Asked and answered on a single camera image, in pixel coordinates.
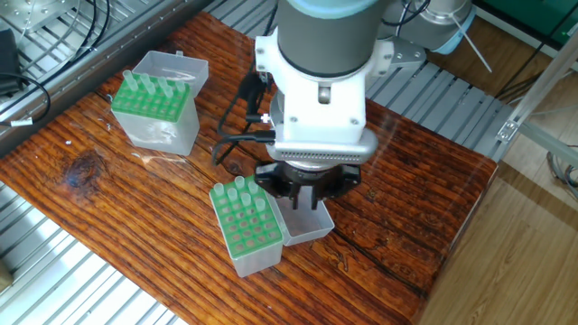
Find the metal rack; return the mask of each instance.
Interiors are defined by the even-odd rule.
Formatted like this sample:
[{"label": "metal rack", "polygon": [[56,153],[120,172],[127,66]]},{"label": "metal rack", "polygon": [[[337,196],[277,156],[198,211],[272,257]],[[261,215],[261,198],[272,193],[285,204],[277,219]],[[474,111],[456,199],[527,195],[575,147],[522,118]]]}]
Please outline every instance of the metal rack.
[{"label": "metal rack", "polygon": [[[106,19],[105,0],[96,0],[98,13],[92,44]],[[85,38],[93,17],[93,5],[81,0],[79,10],[75,5],[65,14],[47,22],[36,32],[28,32],[21,42],[20,63],[24,73],[40,82],[52,100],[51,113],[38,124],[27,127],[0,127],[0,156],[10,152],[28,136],[42,128],[51,119],[73,105],[86,93],[104,82],[134,58],[142,55],[160,42],[170,31],[190,19],[210,0],[110,0],[111,19],[100,44],[88,55],[62,71]],[[19,38],[21,31],[12,26]],[[33,87],[3,100],[0,104],[0,121],[12,121],[27,116],[37,116],[44,110],[44,97],[40,90],[30,94]],[[17,98],[24,100],[4,110]]]},{"label": "metal rack", "polygon": [[[114,2],[118,19],[108,31],[108,42],[114,39],[114,33],[118,40],[132,38],[141,26],[136,17],[142,12],[127,11],[127,6],[132,8],[127,4],[160,3]],[[254,38],[265,30],[273,6],[270,0],[228,0],[214,1],[205,10]],[[150,19],[159,21],[160,16],[152,14]],[[99,51],[118,51],[122,44],[104,43],[108,48]],[[92,64],[82,62],[77,72],[71,72],[70,79],[84,76],[80,78],[84,80],[87,75],[79,71]],[[41,65],[40,69],[50,73],[56,68]],[[372,80],[368,97],[496,161],[508,148],[495,135],[511,108],[431,62],[392,69],[383,78]],[[16,280],[12,287],[0,292],[0,320],[7,320],[5,323],[184,323],[2,183],[0,258]]]}]

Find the cable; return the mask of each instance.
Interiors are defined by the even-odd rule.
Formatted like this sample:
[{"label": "cable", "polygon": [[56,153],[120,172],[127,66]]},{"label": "cable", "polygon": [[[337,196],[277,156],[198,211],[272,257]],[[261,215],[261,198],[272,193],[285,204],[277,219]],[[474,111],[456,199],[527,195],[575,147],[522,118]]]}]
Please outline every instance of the cable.
[{"label": "cable", "polygon": [[[263,101],[263,97],[265,96],[265,93],[261,93],[261,96],[259,98],[259,100],[256,103],[256,107],[259,108],[261,107],[261,102]],[[253,125],[253,122],[248,122],[247,125],[245,125],[245,128],[243,129],[243,132],[241,132],[241,134],[245,134],[249,128]],[[238,146],[238,141],[235,141],[232,143],[232,145],[227,149],[227,151],[225,151],[225,153],[223,153],[220,158],[217,159],[217,161],[215,162],[216,166],[219,166],[220,164],[223,163],[223,161],[225,160],[225,158],[227,158],[227,156],[230,155],[230,153]]]},{"label": "cable", "polygon": [[[578,145],[568,145],[571,148],[578,148]],[[574,195],[574,198],[578,200],[578,181],[573,180],[571,177],[572,172],[576,171],[572,165],[569,165],[564,170],[560,163],[560,159],[554,156],[553,153],[548,152],[546,154],[546,160],[548,162],[548,167],[550,168],[550,172],[554,178],[560,180],[562,184],[568,187],[568,190]]]},{"label": "cable", "polygon": [[97,12],[98,12],[97,0],[92,0],[92,1],[93,1],[93,3],[92,3],[92,22],[90,23],[90,27],[89,27],[89,31],[87,32],[87,35],[84,37],[84,40],[82,41],[82,43],[79,46],[79,49],[77,50],[76,54],[74,55],[75,57],[78,55],[80,49],[82,49],[83,47],[85,47],[89,43],[90,36],[94,32],[94,28],[97,26]]},{"label": "cable", "polygon": [[213,149],[211,154],[213,164],[217,166],[217,154],[219,154],[220,148],[229,143],[240,142],[240,141],[255,141],[261,144],[270,143],[275,140],[275,131],[255,131],[253,133],[242,134],[242,135],[229,135],[221,139]]},{"label": "cable", "polygon": [[26,25],[24,26],[24,28],[22,30],[22,34],[20,34],[20,38],[18,39],[18,42],[16,43],[16,49],[20,48],[20,42],[22,41],[22,39],[26,35],[26,31],[28,30],[28,26],[30,26],[30,22],[33,20],[33,13],[34,13],[34,6],[35,5],[36,5],[36,0],[33,1],[33,5],[30,7],[30,13],[28,14],[28,19],[26,20]]},{"label": "cable", "polygon": [[[48,115],[48,112],[50,112],[50,110],[51,110],[51,96],[48,93],[48,90],[46,90],[46,88],[43,85],[41,85],[38,81],[36,81],[30,77],[26,77],[26,76],[15,74],[15,73],[0,72],[0,76],[7,76],[7,77],[24,79],[24,80],[34,84],[37,88],[39,88],[44,93],[44,96],[46,97],[46,108],[44,109],[44,112],[40,116],[33,118],[32,122],[30,124],[36,123]],[[0,122],[0,125],[2,125],[2,126],[14,126],[14,121],[13,122]]]},{"label": "cable", "polygon": [[427,6],[430,5],[430,2],[431,2],[431,0],[425,0],[424,3],[419,8],[417,8],[417,11],[413,12],[405,20],[402,19],[398,23],[390,23],[390,22],[386,22],[385,19],[381,18],[381,23],[384,24],[385,26],[391,26],[391,27],[397,27],[397,26],[405,25],[406,23],[413,21],[418,15],[420,15],[427,8]]},{"label": "cable", "polygon": [[[51,45],[51,47],[49,47],[45,52],[50,52],[52,50],[54,50],[58,45],[60,45],[62,43],[62,41],[64,39],[66,39],[70,33],[72,33],[72,28],[74,27],[74,24],[78,22],[79,20],[79,14],[80,14],[80,1],[79,0],[77,6],[76,6],[76,14],[74,15],[74,18],[72,18],[72,23],[70,23],[69,28],[66,30],[66,32],[58,38],[58,40],[56,40],[56,42]],[[25,67],[22,68],[22,71],[27,71],[32,65],[36,64],[36,62],[38,62],[39,60],[41,60],[42,58],[44,58],[42,55],[39,56],[38,58],[32,60],[30,63],[28,63]]]},{"label": "cable", "polygon": [[[269,16],[269,21],[267,22],[265,31],[263,32],[263,36],[267,36],[271,32],[271,27],[273,26],[273,21],[275,19],[275,15],[277,14],[278,6],[279,6],[279,2],[276,1],[275,6],[273,7],[273,10],[271,11],[271,15]],[[245,78],[247,78],[253,72],[253,68],[255,66],[256,66],[256,60],[254,58],[253,61],[251,62],[251,66],[249,67],[247,74],[245,75]],[[240,135],[230,135],[230,134],[226,133],[225,131],[223,131],[223,126],[225,125],[225,121],[227,121],[228,115],[233,110],[233,107],[237,104],[238,99],[241,96],[240,90],[241,89],[239,87],[237,94],[235,95],[233,100],[228,105],[227,109],[225,110],[225,113],[223,114],[223,116],[219,120],[219,124],[217,125],[217,133],[219,135],[223,136],[223,139],[217,145],[215,145],[215,147],[213,148],[212,161],[213,161],[213,164],[215,166],[219,166],[221,163],[223,163],[225,158],[227,158],[227,156],[238,146],[238,143],[240,141],[247,141],[247,140],[244,140],[242,138],[240,140],[238,140],[236,138],[236,136],[250,135],[250,134],[247,134],[247,131],[248,131],[249,127],[251,127],[251,125],[253,124],[252,122],[248,122],[247,125],[245,125],[245,128],[243,129],[243,132]],[[257,109],[261,106],[261,102],[263,101],[263,97],[264,97],[264,93],[261,93],[259,95],[257,102],[256,102],[256,108]],[[227,143],[232,143],[232,145],[228,148],[228,150],[225,153],[223,153],[220,156],[220,158],[217,159],[217,155],[220,151],[220,148],[224,144],[227,144]]]},{"label": "cable", "polygon": [[[64,70],[68,69],[70,66],[72,66],[72,64],[74,64],[76,61],[84,58],[87,54],[89,54],[92,49],[94,49],[95,46],[98,45],[98,43],[101,41],[107,27],[108,27],[108,22],[109,22],[109,18],[110,18],[110,0],[107,0],[107,17],[105,18],[105,22],[102,26],[102,29],[100,30],[100,33],[97,36],[97,39],[92,43],[92,45],[90,46],[90,48],[88,48],[86,51],[84,51],[82,54],[80,54],[79,57],[75,56],[78,54],[78,51],[84,46],[84,44],[88,43],[89,39],[90,39],[90,35],[92,34],[92,32],[94,31],[94,26],[96,25],[96,12],[97,12],[97,3],[96,0],[94,0],[93,4],[93,8],[94,8],[94,15],[93,15],[93,19],[92,19],[92,23],[90,24],[90,28],[89,28],[89,32],[87,33],[84,41],[82,42],[82,44],[79,46],[79,49],[77,50],[77,53],[75,53],[72,58],[70,59],[64,66],[62,66],[62,68],[60,70],[58,70],[56,73],[54,73],[53,75],[51,75],[50,77],[48,77],[45,81],[43,81],[42,83],[40,83],[41,86],[46,86],[47,83],[49,83],[50,81],[52,81],[54,78],[56,78],[56,76],[60,75]],[[78,12],[80,11],[80,6],[77,8],[77,15],[75,16],[78,17]],[[18,75],[17,78],[22,77],[22,78],[27,78],[25,76],[21,76]],[[25,98],[27,98],[28,96],[30,96],[32,93],[34,93],[36,90],[38,89],[38,87],[33,88],[31,90],[29,90],[26,94],[20,96],[18,99],[16,99],[14,102],[12,102],[8,107],[4,108],[2,111],[0,111],[0,115],[4,114],[5,112],[7,112],[9,109],[11,109],[12,107],[15,107],[16,105],[18,105],[20,102],[22,102]],[[0,125],[6,125],[5,122],[0,122]]]},{"label": "cable", "polygon": [[[564,22],[570,18],[570,16],[572,16],[573,12],[576,11],[576,9],[578,9],[578,3],[576,3],[572,9],[570,9],[568,11],[568,13],[566,13],[566,15],[560,20],[560,22],[558,22],[558,24],[552,29],[552,31],[546,36],[547,39],[552,38],[552,36],[554,36],[554,34],[558,31],[558,29],[560,29],[560,27],[562,27],[562,25],[564,24]],[[544,42],[541,42],[540,45],[534,50],[534,52],[532,53],[532,55],[530,55],[530,57],[526,60],[526,62],[524,62],[524,64],[520,67],[520,69],[518,69],[518,71],[514,74],[514,76],[512,76],[512,78],[510,78],[508,80],[508,82],[506,83],[506,85],[504,85],[504,87],[502,87],[502,89],[498,92],[498,94],[496,95],[496,98],[499,98],[503,95],[503,93],[505,92],[505,89],[508,88],[513,82],[514,80],[517,79],[517,77],[519,77],[519,75],[522,73],[522,71],[530,64],[530,62],[538,55],[538,53],[542,50],[542,48],[545,46]]]},{"label": "cable", "polygon": [[[514,97],[515,95],[520,95],[520,94],[522,94],[522,93],[530,90],[530,88],[532,87],[532,85],[534,84],[534,82],[536,82],[536,80],[542,75],[542,73],[543,73],[543,71],[540,72],[540,73],[538,73],[538,74],[536,74],[534,77],[530,77],[530,78],[526,79],[525,81],[519,82],[519,83],[517,83],[516,85],[510,87],[510,89],[514,89],[514,90],[510,90],[509,92],[511,92],[511,93],[509,93],[509,94],[504,94],[504,95],[502,95],[502,98],[498,98],[498,99],[503,100],[503,99],[506,99],[506,98],[512,98],[512,97]],[[564,78],[566,78],[566,77],[568,77],[568,76],[570,76],[570,75],[572,75],[572,74],[574,74],[574,73],[575,73],[574,70],[570,70],[570,71],[566,72],[562,77],[560,77],[559,80],[562,80],[562,79],[564,79]],[[514,103],[516,103],[516,102],[524,99],[525,96],[526,96],[526,95],[519,96],[519,97],[516,97],[516,99],[510,100],[510,101],[508,102],[508,105],[512,105],[512,104],[514,104]]]},{"label": "cable", "polygon": [[[409,5],[411,4],[411,2],[407,3],[406,5],[404,5],[404,13],[401,15],[401,17],[399,18],[400,22],[403,22],[406,19],[407,16],[407,12],[409,11]],[[396,28],[396,36],[399,37],[399,34],[401,33],[401,27],[403,25],[399,25]]]}]

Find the white cable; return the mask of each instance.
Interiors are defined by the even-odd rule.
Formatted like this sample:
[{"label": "white cable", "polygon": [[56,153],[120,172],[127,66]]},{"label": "white cable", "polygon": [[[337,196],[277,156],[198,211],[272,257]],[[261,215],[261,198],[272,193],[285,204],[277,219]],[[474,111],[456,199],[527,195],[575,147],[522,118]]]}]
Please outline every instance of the white cable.
[{"label": "white cable", "polygon": [[[72,22],[70,23],[69,28],[66,30],[66,32],[65,32],[61,37],[59,37],[59,38],[56,40],[56,42],[55,42],[53,45],[51,45],[51,47],[48,48],[48,50],[45,51],[46,53],[51,52],[52,50],[54,50],[58,45],[60,45],[60,44],[62,43],[62,41],[63,41],[65,38],[67,38],[67,37],[70,35],[70,33],[72,33],[72,29],[73,29],[72,27],[74,27],[74,24],[79,21],[80,1],[82,1],[82,0],[79,0],[78,3],[77,3],[77,6],[76,6],[76,14],[74,15],[74,18],[72,18]],[[68,60],[72,59],[72,57],[74,56],[74,54],[76,54],[76,52],[72,53],[72,55],[70,55],[70,56],[68,57]],[[38,58],[32,60],[30,63],[28,63],[26,66],[24,66],[24,67],[22,68],[22,71],[27,71],[32,65],[36,64],[36,62],[38,62],[39,60],[41,60],[41,59],[43,59],[43,58],[44,58],[44,56],[41,55],[41,56],[39,56]]]},{"label": "white cable", "polygon": [[460,22],[458,22],[458,20],[455,18],[455,15],[453,13],[450,14],[450,17],[453,19],[453,22],[458,25],[458,28],[460,28],[461,33],[463,34],[463,36],[466,38],[466,40],[468,40],[468,43],[470,44],[470,46],[473,48],[473,50],[476,52],[476,54],[478,55],[478,58],[480,58],[480,60],[483,62],[483,64],[486,66],[486,69],[488,69],[489,73],[492,73],[491,67],[489,66],[488,62],[486,61],[486,59],[483,57],[483,55],[481,55],[480,51],[478,50],[478,48],[476,47],[476,44],[473,43],[473,41],[471,40],[470,36],[468,36],[468,34],[466,33],[466,30],[463,29],[463,27],[461,27]]},{"label": "white cable", "polygon": [[406,13],[407,13],[407,11],[409,10],[409,5],[410,5],[411,3],[412,3],[411,0],[408,1],[408,2],[407,2],[407,5],[404,6],[404,11],[401,12],[401,16],[399,17],[399,22],[400,22],[400,24],[399,24],[399,26],[397,26],[397,28],[396,28],[396,36],[397,36],[397,37],[399,37],[399,33],[401,32],[401,26],[403,26],[403,25],[401,24],[401,22],[404,21],[404,18],[406,17]]},{"label": "white cable", "polygon": [[22,41],[22,39],[24,38],[24,35],[26,34],[26,31],[28,30],[28,26],[30,26],[30,22],[33,20],[34,6],[35,5],[36,5],[36,0],[33,0],[33,5],[30,8],[30,14],[28,15],[28,21],[26,22],[26,25],[24,26],[24,28],[22,30],[22,34],[20,34],[20,38],[18,39],[18,42],[16,43],[16,49],[20,48],[20,42]]}]

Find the metal grating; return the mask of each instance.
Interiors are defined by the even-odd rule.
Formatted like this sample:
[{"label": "metal grating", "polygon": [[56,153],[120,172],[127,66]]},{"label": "metal grating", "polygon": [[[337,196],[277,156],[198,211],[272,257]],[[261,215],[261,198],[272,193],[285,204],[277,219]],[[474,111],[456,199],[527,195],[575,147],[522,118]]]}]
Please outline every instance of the metal grating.
[{"label": "metal grating", "polygon": [[[148,3],[113,2],[116,20],[110,33],[137,13],[138,5]],[[218,0],[205,10],[234,29],[256,37],[265,30],[273,6],[267,0]],[[53,22],[51,31],[58,31],[57,35],[65,33],[74,14],[71,10],[62,20]],[[32,63],[46,54],[43,49],[49,49],[47,42],[52,40],[54,44],[55,37],[45,29],[42,30],[47,34],[42,37],[27,36],[36,38],[29,40],[33,45],[24,47],[23,51],[30,54],[26,62],[21,61],[30,65],[31,75],[46,76],[66,60],[66,53],[70,55],[73,44],[79,43],[78,37],[88,30],[89,16],[83,14],[80,19],[84,23],[74,29],[77,39],[71,33],[65,38],[69,41],[55,46],[55,52],[42,62]],[[507,149],[496,142],[495,134],[511,108],[432,63],[391,70],[372,80],[367,94],[398,114],[496,161]],[[13,286],[0,292],[3,324],[184,324],[2,183],[0,259],[15,279]]]}]

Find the black cable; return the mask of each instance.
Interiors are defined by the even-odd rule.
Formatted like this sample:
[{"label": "black cable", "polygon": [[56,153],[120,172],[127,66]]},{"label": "black cable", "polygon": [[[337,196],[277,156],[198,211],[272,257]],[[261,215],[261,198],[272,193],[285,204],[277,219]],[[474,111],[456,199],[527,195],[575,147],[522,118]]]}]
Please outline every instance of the black cable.
[{"label": "black cable", "polygon": [[90,35],[92,35],[92,33],[94,32],[95,27],[97,26],[97,0],[93,0],[92,3],[92,22],[90,23],[90,27],[89,27],[89,32],[87,32],[86,37],[84,38],[84,40],[82,41],[82,43],[79,46],[79,50],[82,49],[83,47],[85,47],[90,40]]},{"label": "black cable", "polygon": [[[92,34],[92,32],[94,31],[94,26],[96,25],[96,11],[97,11],[97,2],[96,0],[93,2],[93,8],[94,8],[94,13],[95,15],[93,16],[92,22],[90,24],[90,28],[89,28],[89,32],[87,33],[84,41],[82,42],[82,44],[80,45],[79,49],[81,49],[84,45],[86,45],[86,43],[88,43],[89,39],[90,39],[90,35]],[[60,70],[58,70],[56,73],[54,73],[53,75],[51,75],[49,78],[47,78],[45,81],[43,81],[42,83],[40,83],[40,85],[42,86],[46,86],[46,84],[48,84],[50,81],[52,81],[54,78],[56,78],[56,76],[60,75],[64,70],[68,69],[70,66],[72,66],[76,61],[84,58],[89,52],[92,51],[92,49],[98,45],[98,43],[102,40],[102,37],[104,36],[105,30],[108,28],[108,23],[110,20],[110,0],[107,0],[107,17],[105,18],[105,22],[102,25],[102,29],[100,30],[100,33],[97,36],[97,39],[92,43],[92,45],[90,46],[90,48],[88,48],[86,51],[84,51],[79,57],[77,58],[73,58],[70,61],[68,61],[64,66],[62,66],[62,68]],[[4,114],[5,112],[7,112],[9,109],[11,109],[12,107],[15,107],[16,105],[18,105],[20,102],[22,102],[23,100],[25,100],[28,96],[30,96],[32,93],[34,93],[36,90],[38,89],[38,87],[35,87],[31,90],[29,90],[26,94],[20,96],[18,99],[16,99],[14,102],[12,102],[8,107],[6,107],[5,109],[3,109],[2,111],[0,111],[0,115]]]},{"label": "black cable", "polygon": [[[271,27],[273,26],[273,21],[275,19],[275,15],[277,14],[278,6],[279,6],[279,2],[277,1],[277,2],[275,2],[275,6],[273,7],[273,10],[271,11],[271,15],[269,16],[269,21],[267,22],[267,25],[265,27],[265,31],[263,32],[263,36],[267,36],[271,32]],[[251,66],[249,67],[249,70],[248,70],[246,76],[249,76],[253,72],[253,68],[255,67],[255,65],[256,65],[256,60],[254,58],[253,61],[251,62]],[[256,102],[256,108],[257,109],[261,106],[261,102],[263,101],[263,96],[264,96],[264,94],[260,94],[259,100]],[[231,137],[238,136],[238,135],[230,135],[230,134],[226,133],[225,131],[223,131],[223,126],[225,125],[225,122],[227,121],[227,117],[230,114],[230,112],[233,110],[233,107],[237,104],[239,98],[240,98],[240,89],[237,91],[237,94],[235,95],[233,100],[228,105],[227,109],[225,110],[225,113],[223,114],[223,116],[219,120],[219,124],[217,125],[217,133],[219,135],[223,136],[224,138],[217,145],[215,145],[215,147],[213,148],[212,161],[213,161],[213,164],[215,166],[219,166],[221,163],[223,163],[225,158],[227,158],[227,156],[238,146],[239,141],[246,141],[246,140],[231,140]],[[251,127],[251,125],[252,125],[252,123],[248,122],[247,125],[245,125],[245,128],[243,129],[243,132],[240,135],[247,135],[247,131],[248,131],[249,127]],[[228,148],[228,150],[225,153],[223,153],[220,156],[220,158],[217,159],[217,154],[219,153],[220,148],[224,144],[227,144],[227,143],[232,143],[232,145]]]},{"label": "black cable", "polygon": [[426,0],[419,8],[417,8],[416,12],[413,12],[407,19],[402,19],[399,23],[386,22],[386,20],[383,18],[381,18],[381,23],[384,24],[385,26],[391,26],[391,27],[397,27],[397,26],[405,25],[406,23],[413,21],[414,18],[416,18],[418,15],[420,15],[427,8],[427,6],[430,5],[430,2],[431,2],[431,0]]},{"label": "black cable", "polygon": [[270,143],[275,140],[275,131],[255,131],[253,133],[243,134],[243,135],[229,135],[222,138],[213,149],[211,158],[213,164],[217,165],[217,154],[219,154],[220,148],[229,143],[240,142],[240,141],[255,141],[261,144]]},{"label": "black cable", "polygon": [[[19,75],[16,73],[10,73],[10,72],[0,72],[0,76],[7,76],[7,77],[13,77],[13,78],[18,78],[18,79],[24,79],[32,84],[34,84],[37,88],[39,88],[43,93],[44,96],[46,97],[46,108],[44,109],[44,112],[36,117],[33,118],[32,122],[36,123],[40,120],[42,120],[45,116],[48,115],[48,112],[50,112],[51,110],[51,95],[48,93],[48,90],[46,90],[46,88],[40,84],[40,82],[30,78],[30,77],[26,77],[23,75]],[[12,126],[11,122],[0,122],[1,126]]]},{"label": "black cable", "polygon": [[[259,98],[259,100],[256,103],[256,107],[259,108],[261,107],[261,102],[263,101],[263,97],[265,96],[265,93],[261,93],[261,97]],[[247,125],[245,125],[245,128],[243,129],[243,132],[241,132],[241,134],[245,134],[249,128],[253,125],[253,122],[248,122]],[[215,162],[216,166],[219,166],[220,164],[223,163],[223,161],[225,160],[225,158],[227,158],[227,156],[230,155],[230,153],[238,146],[238,141],[235,141],[226,151],[225,153],[223,153],[220,158],[217,159],[217,161]]]},{"label": "black cable", "polygon": [[[400,22],[403,22],[403,21],[406,19],[407,12],[409,11],[409,6],[410,6],[410,4],[411,4],[411,3],[407,3],[407,5],[404,6],[404,13],[401,15],[401,18],[399,19]],[[397,36],[397,37],[399,37],[399,34],[401,33],[401,28],[402,28],[403,26],[404,26],[404,25],[399,25],[399,26],[397,26],[397,28],[396,28],[396,36]]]},{"label": "black cable", "polygon": [[[562,27],[562,25],[565,23],[565,21],[570,18],[570,16],[572,16],[573,12],[576,11],[576,9],[578,9],[578,3],[576,3],[572,9],[570,9],[568,11],[568,13],[564,16],[564,18],[562,18],[562,20],[560,20],[560,22],[558,22],[558,24],[552,29],[552,31],[546,36],[547,39],[552,38],[552,36],[554,36],[554,34],[558,31],[558,29],[560,29],[560,27]],[[538,55],[538,53],[542,50],[542,48],[545,46],[544,42],[541,42],[540,45],[534,50],[534,52],[532,53],[532,55],[530,55],[530,57],[526,60],[526,62],[524,62],[524,64],[522,65],[522,67],[520,67],[520,69],[514,74],[514,76],[512,76],[512,78],[510,78],[508,80],[508,82],[506,83],[506,85],[504,85],[504,87],[502,87],[502,89],[498,92],[498,94],[496,95],[497,97],[500,97],[503,95],[503,93],[505,92],[505,89],[510,87],[510,85],[517,79],[517,77],[519,77],[519,75],[522,73],[522,71],[530,64],[530,62]]]}]

